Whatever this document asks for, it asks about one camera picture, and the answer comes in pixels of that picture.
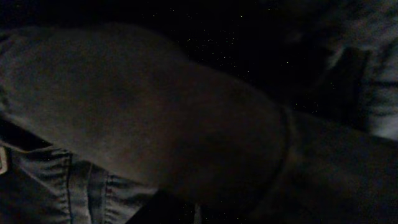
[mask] jeans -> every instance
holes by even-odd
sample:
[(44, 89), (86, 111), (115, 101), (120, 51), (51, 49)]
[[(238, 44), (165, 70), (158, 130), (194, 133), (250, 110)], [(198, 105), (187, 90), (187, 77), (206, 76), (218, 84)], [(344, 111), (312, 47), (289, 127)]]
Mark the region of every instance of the jeans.
[(0, 223), (124, 224), (157, 192), (54, 146), (7, 153)]

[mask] blue denim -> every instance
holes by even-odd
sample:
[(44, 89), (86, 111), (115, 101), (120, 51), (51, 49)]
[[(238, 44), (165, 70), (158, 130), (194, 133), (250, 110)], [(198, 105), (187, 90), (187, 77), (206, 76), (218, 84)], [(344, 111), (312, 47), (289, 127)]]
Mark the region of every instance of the blue denim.
[(124, 224), (157, 192), (55, 146), (7, 152), (0, 223)]

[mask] clothing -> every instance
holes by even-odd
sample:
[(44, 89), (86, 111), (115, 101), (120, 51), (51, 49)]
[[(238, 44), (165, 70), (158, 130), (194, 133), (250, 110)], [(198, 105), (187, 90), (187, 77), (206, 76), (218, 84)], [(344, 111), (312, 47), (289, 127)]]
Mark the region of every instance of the clothing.
[[(22, 46), (27, 47), (40, 41), (41, 35), (49, 34), (41, 31), (28, 27), (0, 32), (0, 63), (10, 47), (21, 46), (14, 43), (26, 41), (27, 45)], [(20, 50), (29, 51), (29, 47)], [(1, 67), (0, 76), (5, 73)], [(0, 93), (2, 112), (9, 106), (5, 94)], [(9, 170), (0, 175), (0, 223), (125, 224), (159, 193), (156, 188), (110, 174), (7, 121), (0, 125), (0, 146), (5, 146), (9, 161)], [(163, 210), (179, 217), (174, 215), (168, 220), (167, 215), (156, 211), (150, 215), (163, 218), (159, 221), (164, 223), (182, 219), (194, 222), (194, 206), (185, 205), (188, 211), (178, 210), (182, 203), (177, 199), (161, 199), (168, 202)], [(196, 216), (195, 224), (200, 224), (200, 214)], [(134, 224), (146, 223), (148, 218), (141, 220)]]
[[(31, 41), (33, 44), (34, 41), (40, 41), (37, 36), (35, 39), (29, 38), (30, 32), (36, 34), (37, 29), (22, 31), (20, 34), (22, 38), (25, 38), (24, 41)], [(2, 50), (6, 52), (8, 48), (7, 45), (0, 47), (0, 52)], [(28, 52), (29, 48), (19, 50)], [(3, 101), (1, 108), (8, 109), (6, 101)], [(77, 155), (65, 149), (57, 149), (55, 146), (35, 150), (28, 154), (11, 151), (10, 158), (12, 159), (11, 171), (7, 175), (0, 176), (0, 179), (4, 180), (1, 185), (2, 194), (8, 195), (4, 196), (6, 199), (0, 202), (3, 203), (0, 209), (3, 209), (1, 212), (4, 214), (5, 222), (8, 223), (12, 223), (12, 219), (15, 219), (16, 223), (24, 222), (25, 220), (18, 220), (18, 218), (26, 217), (31, 223), (70, 223), (73, 221), (100, 223), (101, 220), (104, 223), (123, 223), (156, 193), (156, 189), (146, 189), (134, 182), (116, 177), (85, 162)], [(112, 189), (112, 193), (116, 192), (116, 196), (106, 195), (109, 193), (106, 191), (107, 188)], [(111, 202), (110, 198), (116, 202), (109, 209), (115, 209), (115, 211), (112, 215), (106, 216), (106, 202)]]
[(398, 141), (398, 39), (370, 57), (360, 104), (366, 131)]

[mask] denim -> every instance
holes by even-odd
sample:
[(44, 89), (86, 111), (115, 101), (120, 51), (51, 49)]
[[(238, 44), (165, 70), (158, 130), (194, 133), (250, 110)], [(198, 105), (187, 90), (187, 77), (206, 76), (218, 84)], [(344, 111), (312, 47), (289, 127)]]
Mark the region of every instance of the denim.
[(0, 223), (126, 223), (157, 192), (54, 146), (7, 149)]

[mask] gray fabric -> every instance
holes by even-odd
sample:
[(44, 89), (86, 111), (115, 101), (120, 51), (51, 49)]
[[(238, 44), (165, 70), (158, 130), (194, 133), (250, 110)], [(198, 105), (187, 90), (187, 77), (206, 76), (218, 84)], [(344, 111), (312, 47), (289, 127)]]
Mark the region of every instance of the gray fabric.
[[(117, 32), (126, 28), (115, 27), (116, 30), (107, 25), (102, 31)], [(9, 49), (29, 55), (30, 47), (54, 31), (53, 28), (25, 27), (0, 32), (0, 86), (4, 84), (5, 74), (10, 72), (5, 67), (17, 60), (9, 54)], [(35, 100), (28, 96), (25, 100)], [(7, 97), (5, 91), (0, 91), (2, 113), (13, 112), (9, 110)], [(158, 191), (110, 174), (56, 146), (31, 152), (2, 140), (0, 146), (7, 147), (11, 165), (9, 172), (0, 175), (0, 223), (124, 224)]]
[(398, 39), (372, 52), (362, 86), (366, 131), (398, 141)]

